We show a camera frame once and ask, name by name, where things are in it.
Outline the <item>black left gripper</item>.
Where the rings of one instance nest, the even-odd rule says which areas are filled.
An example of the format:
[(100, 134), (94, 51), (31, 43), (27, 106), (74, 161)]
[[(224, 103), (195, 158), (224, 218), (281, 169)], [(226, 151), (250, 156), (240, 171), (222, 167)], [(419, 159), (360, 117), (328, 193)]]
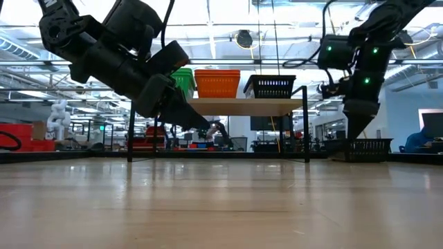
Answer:
[(160, 115), (161, 122), (184, 130), (209, 129), (209, 121), (191, 107), (172, 75), (150, 75), (146, 64), (128, 55), (104, 54), (96, 63), (96, 78), (132, 100), (146, 118)]

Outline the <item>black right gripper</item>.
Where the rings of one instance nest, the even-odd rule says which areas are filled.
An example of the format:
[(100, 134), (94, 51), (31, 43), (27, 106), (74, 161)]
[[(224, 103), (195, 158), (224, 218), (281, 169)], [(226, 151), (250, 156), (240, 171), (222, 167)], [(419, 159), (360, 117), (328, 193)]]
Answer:
[(384, 83), (383, 72), (355, 71), (345, 94), (344, 112), (348, 117), (347, 140), (349, 144), (347, 161), (353, 161), (356, 138), (372, 122), (379, 110), (379, 93)]

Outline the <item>black plastic basket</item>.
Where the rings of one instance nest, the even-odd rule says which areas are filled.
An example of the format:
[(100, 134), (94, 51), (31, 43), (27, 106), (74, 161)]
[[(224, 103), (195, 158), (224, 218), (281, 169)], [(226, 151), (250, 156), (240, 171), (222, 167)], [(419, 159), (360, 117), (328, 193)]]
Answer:
[(294, 81), (295, 75), (251, 75), (249, 80), (279, 80), (279, 81)]
[(290, 99), (294, 81), (249, 80), (243, 89), (246, 98)]
[(326, 140), (328, 158), (347, 163), (380, 163), (387, 161), (392, 138), (357, 138)]

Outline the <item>wooden shelf with black legs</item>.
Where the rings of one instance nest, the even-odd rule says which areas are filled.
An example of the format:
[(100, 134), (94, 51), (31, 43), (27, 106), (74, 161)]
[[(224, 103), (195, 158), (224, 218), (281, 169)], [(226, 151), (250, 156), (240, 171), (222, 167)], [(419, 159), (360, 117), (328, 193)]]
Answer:
[(266, 153), (247, 152), (221, 152), (221, 151), (158, 151), (154, 147), (151, 151), (132, 151), (128, 149), (127, 159), (133, 158), (200, 158), (200, 159), (297, 159), (301, 158), (309, 163), (311, 153), (309, 151), (309, 124), (307, 107), (307, 87), (300, 86), (295, 93), (301, 92), (300, 99), (234, 99), (234, 98), (202, 98), (191, 99), (190, 104), (203, 115), (221, 116), (277, 116), (283, 119), (285, 115), (294, 109), (302, 108), (303, 114), (303, 152), (286, 152), (284, 150), (284, 138), (280, 136), (280, 151)]

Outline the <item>person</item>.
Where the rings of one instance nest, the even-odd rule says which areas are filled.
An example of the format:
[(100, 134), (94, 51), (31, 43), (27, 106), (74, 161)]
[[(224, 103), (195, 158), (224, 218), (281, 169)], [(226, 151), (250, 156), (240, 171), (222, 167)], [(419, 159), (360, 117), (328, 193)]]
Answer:
[(222, 123), (222, 120), (219, 116), (205, 116), (205, 119), (210, 123), (210, 128), (206, 132), (206, 140), (213, 140), (214, 134), (219, 131), (222, 135), (222, 138), (224, 140), (224, 144), (228, 147), (232, 147), (233, 144), (231, 142), (231, 139), (228, 136), (228, 133), (226, 131), (226, 128), (224, 124)]

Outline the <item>red tool cart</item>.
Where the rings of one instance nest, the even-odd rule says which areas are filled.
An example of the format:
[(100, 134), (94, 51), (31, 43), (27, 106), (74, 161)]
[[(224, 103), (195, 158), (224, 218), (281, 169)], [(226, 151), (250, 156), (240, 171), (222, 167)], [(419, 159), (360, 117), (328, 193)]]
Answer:
[(153, 151), (165, 149), (166, 137), (163, 127), (148, 127), (143, 133), (134, 133), (132, 148), (134, 151)]

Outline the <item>white framed monitor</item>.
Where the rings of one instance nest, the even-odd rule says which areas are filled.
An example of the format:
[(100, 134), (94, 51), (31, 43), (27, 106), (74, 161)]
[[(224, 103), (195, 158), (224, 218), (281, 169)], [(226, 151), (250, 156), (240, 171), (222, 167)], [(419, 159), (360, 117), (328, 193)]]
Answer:
[(443, 138), (443, 109), (420, 109), (419, 128), (427, 138)]

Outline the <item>dark wide monitor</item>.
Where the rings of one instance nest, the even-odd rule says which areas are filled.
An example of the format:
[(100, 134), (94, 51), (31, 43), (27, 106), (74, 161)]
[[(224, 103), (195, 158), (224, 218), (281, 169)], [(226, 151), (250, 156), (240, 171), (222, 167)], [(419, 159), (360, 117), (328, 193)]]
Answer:
[(251, 131), (279, 131), (280, 123), (285, 131), (289, 131), (293, 128), (292, 119), (289, 116), (251, 116), (250, 117), (250, 129)]

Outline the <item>round black ceiling fixture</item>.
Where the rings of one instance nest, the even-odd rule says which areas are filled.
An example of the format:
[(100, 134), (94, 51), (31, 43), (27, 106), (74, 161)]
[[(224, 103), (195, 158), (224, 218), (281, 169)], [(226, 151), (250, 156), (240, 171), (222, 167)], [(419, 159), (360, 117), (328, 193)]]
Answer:
[(235, 41), (241, 48), (251, 48), (253, 44), (253, 38), (248, 30), (239, 30), (236, 34)]

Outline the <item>cardboard box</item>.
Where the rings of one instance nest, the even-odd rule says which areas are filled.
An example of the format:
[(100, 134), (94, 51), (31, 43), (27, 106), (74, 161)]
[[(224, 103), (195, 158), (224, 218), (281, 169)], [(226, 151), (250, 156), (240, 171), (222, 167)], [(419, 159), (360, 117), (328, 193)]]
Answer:
[(45, 140), (47, 126), (45, 121), (34, 121), (32, 123), (32, 139), (33, 140)]

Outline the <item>red storage bins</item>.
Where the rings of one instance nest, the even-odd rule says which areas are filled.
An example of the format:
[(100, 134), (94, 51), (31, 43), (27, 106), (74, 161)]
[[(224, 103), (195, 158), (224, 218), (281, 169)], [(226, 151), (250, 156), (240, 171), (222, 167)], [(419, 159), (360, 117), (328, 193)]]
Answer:
[(33, 140), (31, 124), (0, 123), (0, 149), (15, 152), (54, 151), (53, 140)]

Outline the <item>black aluminium table frame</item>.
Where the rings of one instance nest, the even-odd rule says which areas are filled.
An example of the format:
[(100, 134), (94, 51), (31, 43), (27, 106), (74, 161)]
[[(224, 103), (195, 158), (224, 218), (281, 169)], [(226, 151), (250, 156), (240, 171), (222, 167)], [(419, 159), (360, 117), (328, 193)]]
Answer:
[[(41, 151), (41, 152), (1, 152), (0, 164), (27, 163), (48, 160), (68, 160), (80, 158), (126, 158), (127, 152), (112, 151)], [(192, 159), (303, 159), (301, 153), (280, 155), (278, 153), (245, 153), (245, 152), (173, 152), (173, 151), (136, 151), (134, 158), (192, 158)], [(393, 153), (388, 155), (390, 162), (417, 163), (424, 165), (443, 166), (443, 155), (437, 154), (402, 154)]]

